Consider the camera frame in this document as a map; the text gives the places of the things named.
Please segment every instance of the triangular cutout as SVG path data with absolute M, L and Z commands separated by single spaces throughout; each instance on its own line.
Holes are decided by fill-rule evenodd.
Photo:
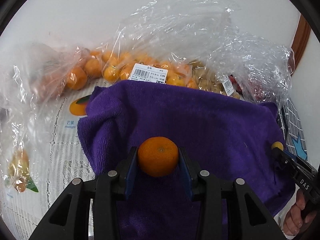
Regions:
M 68 194 L 66 197 L 62 200 L 58 208 L 55 210 L 55 212 L 50 217 L 49 222 L 51 224 L 59 225 L 59 226 L 65 226 L 68 219 L 68 213 L 69 213 L 69 207 L 71 204 L 72 195 Z
M 260 209 L 257 207 L 253 199 L 250 197 L 250 195 L 245 194 L 244 199 L 247 205 L 250 225 L 256 226 L 256 225 L 265 224 L 267 222 L 267 219 L 262 214 Z

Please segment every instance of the blue star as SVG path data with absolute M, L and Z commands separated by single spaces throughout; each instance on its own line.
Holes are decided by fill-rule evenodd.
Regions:
M 294 148 L 296 149 L 297 155 L 304 159 L 307 160 L 308 159 L 308 155 L 307 153 L 304 151 L 302 144 L 301 144 L 301 139 L 300 139 L 300 135 L 298 134 L 298 138 L 297 140 L 295 140 L 292 136 L 291 136 Z

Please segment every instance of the finger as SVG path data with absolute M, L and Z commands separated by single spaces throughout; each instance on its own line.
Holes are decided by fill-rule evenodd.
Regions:
M 287 236 L 293 236 L 293 233 L 289 230 L 286 221 L 283 223 L 283 232 L 284 232 Z
M 303 191 L 301 189 L 298 189 L 297 191 L 297 195 L 296 195 L 296 205 L 298 206 L 298 208 L 300 208 L 301 210 L 303 210 L 306 206 L 306 200 L 304 198 L 303 195 Z
M 298 234 L 299 233 L 299 228 L 294 224 L 292 217 L 288 217 L 287 221 L 287 226 L 289 228 L 289 230 L 294 234 Z
M 317 215 L 317 211 L 312 211 L 306 216 L 304 222 L 311 223 L 315 219 L 316 215 Z
M 297 228 L 301 228 L 301 226 L 303 225 L 303 221 L 302 221 L 302 218 L 301 218 L 301 209 L 298 208 L 298 206 L 296 204 L 294 204 L 290 208 L 290 213 L 291 213 L 292 221 L 295 224 L 295 226 Z

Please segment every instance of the brown wooden trim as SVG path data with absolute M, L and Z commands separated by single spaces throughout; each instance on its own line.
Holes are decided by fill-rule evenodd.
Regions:
M 298 64 L 306 49 L 310 32 L 311 32 L 310 25 L 307 23 L 306 19 L 302 15 L 300 15 L 297 32 L 294 36 L 293 43 L 291 46 L 294 52 L 295 68 L 298 67 Z

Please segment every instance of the purple towel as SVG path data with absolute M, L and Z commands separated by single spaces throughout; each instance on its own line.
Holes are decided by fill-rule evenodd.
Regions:
M 272 143 L 284 144 L 273 103 L 254 105 L 200 90 L 122 81 L 96 87 L 86 112 L 78 134 L 97 175 L 114 169 L 131 146 L 164 136 L 218 178 L 243 178 L 272 215 L 294 193 L 294 182 L 275 172 L 271 158 Z M 123 240 L 195 239 L 199 203 L 187 198 L 179 168 L 162 178 L 138 171 L 131 196 L 117 207 Z

